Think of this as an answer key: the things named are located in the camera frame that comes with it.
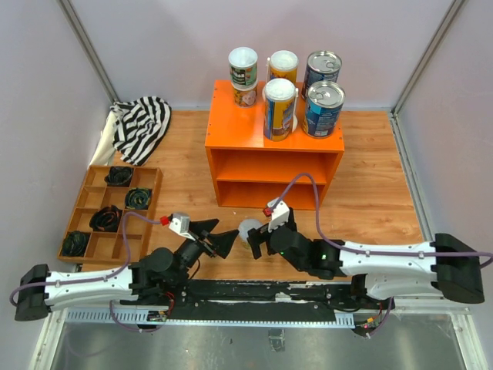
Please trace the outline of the white lid yellow jar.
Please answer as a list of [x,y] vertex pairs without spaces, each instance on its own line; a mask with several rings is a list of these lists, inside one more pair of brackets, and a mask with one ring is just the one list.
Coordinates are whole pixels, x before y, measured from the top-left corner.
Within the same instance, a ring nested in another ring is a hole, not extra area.
[[248,248],[250,246],[248,241],[247,241],[248,231],[251,229],[254,229],[254,230],[259,229],[262,226],[263,226],[263,224],[257,219],[245,219],[240,223],[240,225],[238,227],[238,231],[239,231],[239,237],[241,240],[241,245],[244,248]]

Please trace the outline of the orange noodle cup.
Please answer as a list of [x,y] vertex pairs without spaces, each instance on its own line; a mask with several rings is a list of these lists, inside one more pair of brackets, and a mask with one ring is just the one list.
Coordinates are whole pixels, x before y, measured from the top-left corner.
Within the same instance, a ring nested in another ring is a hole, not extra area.
[[242,108],[250,108],[257,101],[257,82],[251,86],[232,84],[234,103]]

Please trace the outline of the tall colourful can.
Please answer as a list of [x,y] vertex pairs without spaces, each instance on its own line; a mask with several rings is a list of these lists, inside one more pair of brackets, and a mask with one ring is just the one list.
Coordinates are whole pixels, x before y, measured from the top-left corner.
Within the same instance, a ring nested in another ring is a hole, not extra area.
[[263,89],[263,134],[271,141],[285,140],[297,127],[298,88],[288,79],[270,80]]

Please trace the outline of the blue soup can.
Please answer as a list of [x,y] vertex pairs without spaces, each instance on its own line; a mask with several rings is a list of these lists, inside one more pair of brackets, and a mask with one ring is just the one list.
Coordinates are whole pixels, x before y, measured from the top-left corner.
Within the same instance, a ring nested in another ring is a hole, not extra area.
[[313,138],[330,136],[345,100],[344,90],[335,82],[317,81],[307,90],[304,132]]

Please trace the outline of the tall yellow purple can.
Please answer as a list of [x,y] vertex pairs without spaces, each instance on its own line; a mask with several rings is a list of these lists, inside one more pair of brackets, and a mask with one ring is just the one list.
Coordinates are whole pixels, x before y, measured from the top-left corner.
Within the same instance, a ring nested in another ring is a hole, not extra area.
[[288,50],[274,52],[267,59],[266,82],[272,79],[287,79],[295,85],[298,65],[299,59],[295,53]]

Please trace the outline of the green white noodle cup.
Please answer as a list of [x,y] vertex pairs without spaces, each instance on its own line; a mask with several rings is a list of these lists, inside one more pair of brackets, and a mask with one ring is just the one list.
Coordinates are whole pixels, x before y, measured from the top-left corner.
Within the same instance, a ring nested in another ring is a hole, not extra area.
[[236,86],[250,87],[257,81],[257,53],[249,47],[238,47],[228,56],[230,79]]

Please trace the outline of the dark blue food can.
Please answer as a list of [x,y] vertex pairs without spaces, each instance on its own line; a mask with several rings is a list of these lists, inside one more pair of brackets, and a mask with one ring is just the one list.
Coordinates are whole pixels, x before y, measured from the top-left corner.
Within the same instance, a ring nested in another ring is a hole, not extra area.
[[309,54],[307,57],[304,84],[301,91],[302,98],[307,98],[308,89],[315,82],[336,82],[341,66],[342,59],[334,52],[320,50]]

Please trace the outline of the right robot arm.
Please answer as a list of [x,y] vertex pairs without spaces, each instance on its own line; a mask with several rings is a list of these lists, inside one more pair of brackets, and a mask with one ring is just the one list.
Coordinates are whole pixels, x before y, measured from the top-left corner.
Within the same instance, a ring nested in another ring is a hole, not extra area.
[[287,208],[267,224],[246,227],[253,257],[279,254],[297,271],[332,280],[349,277],[350,302],[367,308],[404,295],[441,294],[449,301],[480,304],[485,295],[478,252],[450,234],[419,244],[378,246],[344,240],[309,239]]

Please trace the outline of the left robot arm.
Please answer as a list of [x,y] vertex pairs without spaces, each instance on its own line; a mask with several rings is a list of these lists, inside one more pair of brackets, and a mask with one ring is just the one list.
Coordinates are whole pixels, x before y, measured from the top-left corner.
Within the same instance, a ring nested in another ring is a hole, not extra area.
[[193,222],[189,215],[173,213],[159,223],[184,242],[176,251],[155,249],[139,261],[102,271],[60,273],[38,264],[26,273],[9,298],[16,321],[36,321],[49,313],[77,304],[100,301],[121,304],[175,304],[176,296],[193,279],[190,268],[202,255],[226,258],[239,235],[237,229],[215,234],[217,219]]

